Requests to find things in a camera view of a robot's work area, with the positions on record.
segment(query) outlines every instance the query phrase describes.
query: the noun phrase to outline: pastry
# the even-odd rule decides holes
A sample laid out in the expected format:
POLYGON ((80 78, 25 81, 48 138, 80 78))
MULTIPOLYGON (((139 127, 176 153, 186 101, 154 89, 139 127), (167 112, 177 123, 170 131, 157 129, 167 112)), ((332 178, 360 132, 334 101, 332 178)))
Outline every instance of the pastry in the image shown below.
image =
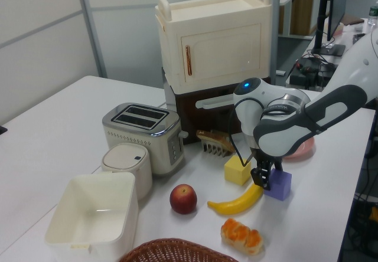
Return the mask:
POLYGON ((262 250, 263 238, 257 230, 229 218, 220 229, 222 241, 247 254, 256 255, 262 250))

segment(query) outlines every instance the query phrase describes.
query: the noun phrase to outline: bottle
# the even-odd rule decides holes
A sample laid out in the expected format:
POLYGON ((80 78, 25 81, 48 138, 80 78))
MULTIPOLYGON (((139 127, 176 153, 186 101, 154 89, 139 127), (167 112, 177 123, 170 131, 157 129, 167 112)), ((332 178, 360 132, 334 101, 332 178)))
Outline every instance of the bottle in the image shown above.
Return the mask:
POLYGON ((367 23, 371 26, 374 26, 377 24, 377 18, 378 18, 378 0, 376 0, 375 5, 370 7, 369 19, 367 20, 367 23))

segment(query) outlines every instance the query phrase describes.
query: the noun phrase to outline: wicker basket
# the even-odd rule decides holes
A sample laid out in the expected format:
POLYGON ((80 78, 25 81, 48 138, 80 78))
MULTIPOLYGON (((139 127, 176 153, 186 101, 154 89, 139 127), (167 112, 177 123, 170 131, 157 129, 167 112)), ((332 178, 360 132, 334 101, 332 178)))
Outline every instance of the wicker basket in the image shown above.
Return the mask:
POLYGON ((237 262, 230 256, 205 246, 181 240, 163 238, 143 243, 133 249, 120 262, 237 262))

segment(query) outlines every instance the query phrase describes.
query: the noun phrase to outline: cabinet handle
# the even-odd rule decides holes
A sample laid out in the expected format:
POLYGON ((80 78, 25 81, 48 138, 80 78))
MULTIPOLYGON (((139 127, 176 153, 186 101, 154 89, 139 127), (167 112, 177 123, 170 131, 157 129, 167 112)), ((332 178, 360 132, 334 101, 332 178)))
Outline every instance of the cabinet handle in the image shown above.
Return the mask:
POLYGON ((190 48, 188 45, 185 46, 187 52, 187 66, 188 66, 188 75, 191 76, 191 61, 190 61, 190 48))

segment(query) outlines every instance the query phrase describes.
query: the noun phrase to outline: red apple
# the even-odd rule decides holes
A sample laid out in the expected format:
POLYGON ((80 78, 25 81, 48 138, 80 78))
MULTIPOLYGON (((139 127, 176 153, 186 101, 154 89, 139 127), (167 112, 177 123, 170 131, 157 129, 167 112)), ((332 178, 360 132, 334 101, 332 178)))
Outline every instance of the red apple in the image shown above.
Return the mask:
POLYGON ((180 184, 172 190, 170 203, 172 209, 179 214, 189 214, 197 205, 197 194, 190 185, 180 184))

